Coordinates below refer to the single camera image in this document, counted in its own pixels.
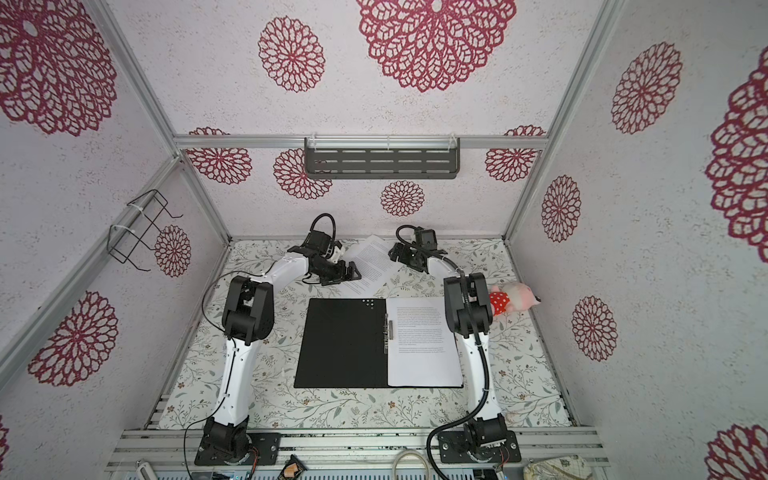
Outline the printed paper sheet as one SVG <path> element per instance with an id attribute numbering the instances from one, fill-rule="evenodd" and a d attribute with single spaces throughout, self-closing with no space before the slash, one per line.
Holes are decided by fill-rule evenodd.
<path id="1" fill-rule="evenodd" d="M 342 298 L 371 298 L 394 276 L 402 264 L 392 261 L 389 250 L 393 242 L 371 235 L 352 245 L 342 256 L 347 263 L 354 262 L 360 280 L 344 282 L 338 290 Z"/>
<path id="2" fill-rule="evenodd" d="M 388 298 L 394 323 L 387 355 L 387 384 L 406 388 L 463 386 L 455 336 L 448 328 L 441 297 Z"/>

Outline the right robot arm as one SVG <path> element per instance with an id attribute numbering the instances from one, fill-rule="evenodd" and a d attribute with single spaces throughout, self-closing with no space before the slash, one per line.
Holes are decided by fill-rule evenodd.
<path id="1" fill-rule="evenodd" d="M 437 247 L 433 231 L 418 232 L 414 241 L 398 237 L 389 257 L 443 279 L 448 329 L 456 335 L 466 357 L 468 413 L 459 421 L 435 429 L 431 435 L 460 426 L 465 437 L 463 450 L 480 459 L 491 448 L 500 447 L 508 440 L 506 420 L 496 398 L 490 369 L 493 307 L 485 276 L 465 273 L 448 258 L 446 251 Z"/>

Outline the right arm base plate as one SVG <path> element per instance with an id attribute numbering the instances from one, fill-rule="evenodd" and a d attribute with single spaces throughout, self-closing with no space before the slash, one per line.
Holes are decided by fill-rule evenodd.
<path id="1" fill-rule="evenodd" d="M 508 429 L 502 414 L 494 418 L 478 417 L 462 430 L 437 435 L 440 460 L 445 464 L 506 464 L 522 460 L 515 433 Z"/>

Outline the printed paper sheet back top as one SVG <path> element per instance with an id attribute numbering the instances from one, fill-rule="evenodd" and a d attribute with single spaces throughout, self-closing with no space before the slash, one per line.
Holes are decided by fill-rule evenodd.
<path id="1" fill-rule="evenodd" d="M 394 276 L 402 264 L 392 261 L 389 250 L 393 242 L 371 235 L 352 245 L 342 256 L 347 263 L 354 262 L 360 280 L 344 282 L 338 290 L 342 298 L 371 298 Z"/>

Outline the blue black folder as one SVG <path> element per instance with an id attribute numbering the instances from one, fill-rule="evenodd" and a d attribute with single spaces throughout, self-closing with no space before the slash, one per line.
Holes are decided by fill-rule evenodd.
<path id="1" fill-rule="evenodd" d="M 294 386 L 302 389 L 390 387 L 384 354 L 387 299 L 311 299 Z"/>

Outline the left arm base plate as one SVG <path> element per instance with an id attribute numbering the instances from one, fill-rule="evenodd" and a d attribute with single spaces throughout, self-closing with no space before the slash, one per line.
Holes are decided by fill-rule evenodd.
<path id="1" fill-rule="evenodd" d="M 272 466 L 277 462 L 282 435 L 248 432 L 248 419 L 223 425 L 209 418 L 203 428 L 195 466 Z"/>

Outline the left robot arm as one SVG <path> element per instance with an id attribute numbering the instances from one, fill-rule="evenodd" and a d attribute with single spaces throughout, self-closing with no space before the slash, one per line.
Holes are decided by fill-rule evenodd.
<path id="1" fill-rule="evenodd" d="M 334 233 L 311 228 L 300 245 L 289 248 L 265 273 L 244 273 L 231 280 L 221 321 L 226 338 L 222 387 L 213 412 L 201 421 L 196 465 L 238 465 L 249 460 L 252 373 L 257 353 L 274 327 L 275 294 L 312 275 L 323 286 L 361 279 L 357 266 L 342 259 L 343 253 Z"/>

